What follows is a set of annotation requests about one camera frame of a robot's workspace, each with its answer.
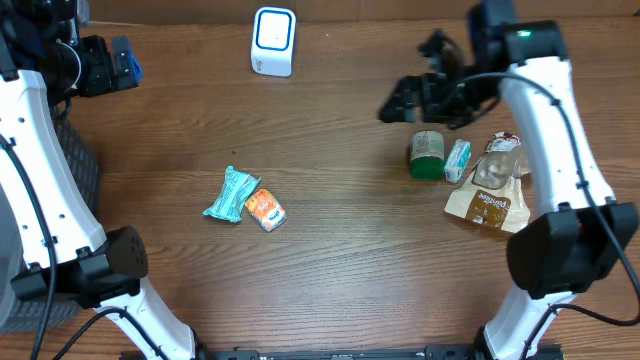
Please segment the small teal white carton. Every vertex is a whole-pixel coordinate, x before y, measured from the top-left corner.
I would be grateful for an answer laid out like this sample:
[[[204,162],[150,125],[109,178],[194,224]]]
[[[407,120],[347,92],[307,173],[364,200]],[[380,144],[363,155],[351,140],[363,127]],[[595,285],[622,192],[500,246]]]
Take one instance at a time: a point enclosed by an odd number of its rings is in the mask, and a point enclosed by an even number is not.
[[[445,179],[454,184],[458,183],[464,175],[470,157],[470,142],[457,139],[444,164]]]

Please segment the green lid jar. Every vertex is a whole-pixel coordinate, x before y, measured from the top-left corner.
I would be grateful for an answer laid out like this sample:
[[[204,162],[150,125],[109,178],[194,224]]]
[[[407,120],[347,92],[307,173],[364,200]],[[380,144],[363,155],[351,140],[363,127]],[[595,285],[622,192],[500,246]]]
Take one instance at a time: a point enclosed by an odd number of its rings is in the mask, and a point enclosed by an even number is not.
[[[414,178],[438,180],[444,175],[444,138],[437,131],[420,131],[410,145],[409,171]]]

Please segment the brown nut snack bag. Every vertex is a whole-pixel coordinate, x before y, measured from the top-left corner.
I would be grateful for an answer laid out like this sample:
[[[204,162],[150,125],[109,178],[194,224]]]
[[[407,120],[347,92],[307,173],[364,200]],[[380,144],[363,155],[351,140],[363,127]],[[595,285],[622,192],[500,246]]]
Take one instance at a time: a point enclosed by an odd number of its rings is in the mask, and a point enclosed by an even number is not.
[[[444,211],[471,222],[516,233],[529,221],[522,178],[531,169],[521,139],[501,131],[493,135],[462,186],[454,190]]]

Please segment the orange snack packet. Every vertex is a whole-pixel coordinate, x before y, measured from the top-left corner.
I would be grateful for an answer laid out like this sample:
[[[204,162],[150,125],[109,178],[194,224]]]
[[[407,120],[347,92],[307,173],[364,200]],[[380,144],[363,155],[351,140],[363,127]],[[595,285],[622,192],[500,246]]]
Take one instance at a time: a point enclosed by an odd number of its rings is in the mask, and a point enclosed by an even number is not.
[[[287,220],[284,208],[266,189],[259,189],[245,202],[250,215],[266,232],[271,232]]]

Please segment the teal snack bar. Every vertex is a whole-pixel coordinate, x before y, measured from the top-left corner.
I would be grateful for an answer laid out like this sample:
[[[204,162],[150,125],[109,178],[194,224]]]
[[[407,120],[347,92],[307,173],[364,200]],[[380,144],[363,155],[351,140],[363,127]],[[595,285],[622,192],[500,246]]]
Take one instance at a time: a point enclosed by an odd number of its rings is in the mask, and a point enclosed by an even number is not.
[[[225,169],[224,183],[214,203],[203,211],[204,216],[213,217],[231,223],[241,221],[242,208],[255,192],[261,178],[249,173],[237,171],[233,166]]]

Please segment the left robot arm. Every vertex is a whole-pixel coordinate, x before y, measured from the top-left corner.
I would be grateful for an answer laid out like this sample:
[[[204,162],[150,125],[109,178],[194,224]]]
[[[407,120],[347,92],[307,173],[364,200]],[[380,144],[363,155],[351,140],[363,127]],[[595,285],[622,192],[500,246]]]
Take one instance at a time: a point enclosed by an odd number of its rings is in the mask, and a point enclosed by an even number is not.
[[[88,18],[79,1],[1,5],[1,186],[25,264],[11,286],[43,302],[39,334],[54,302],[68,300],[110,319],[148,359],[201,359],[196,333],[149,280],[138,232],[105,231],[81,191],[97,176],[67,123],[71,99],[132,89],[143,75],[126,37],[80,36]]]

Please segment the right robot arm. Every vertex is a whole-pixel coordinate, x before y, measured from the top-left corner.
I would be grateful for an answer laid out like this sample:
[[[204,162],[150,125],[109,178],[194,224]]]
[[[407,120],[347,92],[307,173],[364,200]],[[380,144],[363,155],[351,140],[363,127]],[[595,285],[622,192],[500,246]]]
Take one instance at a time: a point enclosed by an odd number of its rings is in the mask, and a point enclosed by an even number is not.
[[[474,55],[467,64],[441,32],[420,46],[431,69],[407,76],[382,106],[383,122],[422,119],[450,129],[504,101],[520,129],[536,189],[536,219],[506,248],[513,281],[498,313],[472,344],[429,345],[428,359],[559,359],[540,340],[575,297],[625,263],[639,225],[635,205],[620,203],[591,153],[577,110],[568,50],[551,20],[523,22],[510,1],[484,0],[469,12]]]

